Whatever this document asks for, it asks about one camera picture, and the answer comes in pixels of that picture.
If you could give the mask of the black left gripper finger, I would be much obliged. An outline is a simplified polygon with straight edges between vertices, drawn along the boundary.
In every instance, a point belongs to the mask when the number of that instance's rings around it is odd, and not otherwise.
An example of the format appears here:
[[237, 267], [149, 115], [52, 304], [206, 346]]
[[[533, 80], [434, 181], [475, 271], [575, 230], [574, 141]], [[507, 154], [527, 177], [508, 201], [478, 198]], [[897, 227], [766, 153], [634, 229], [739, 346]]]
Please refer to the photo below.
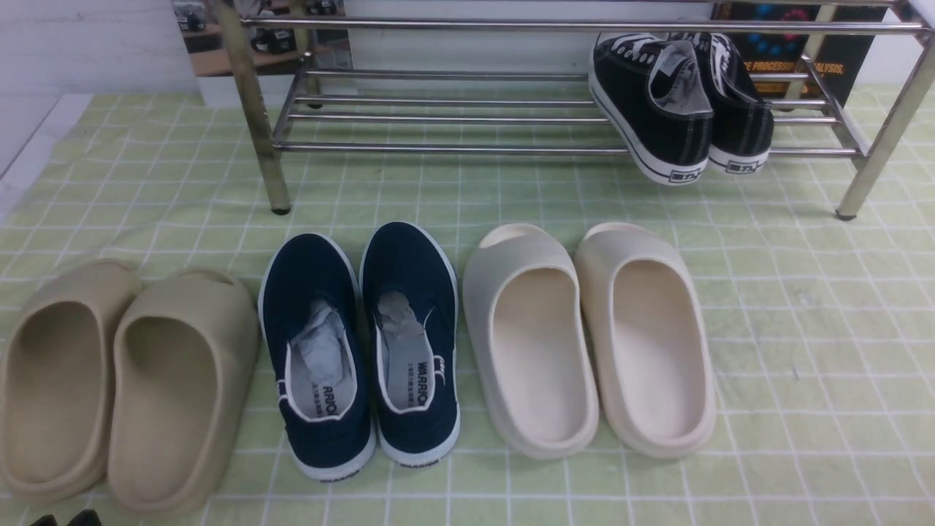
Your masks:
[[69, 520], [67, 526], [102, 526], [100, 516], [94, 509], [84, 509]]
[[43, 515], [37, 517], [29, 526], [57, 526], [58, 522], [55, 516], [53, 515]]

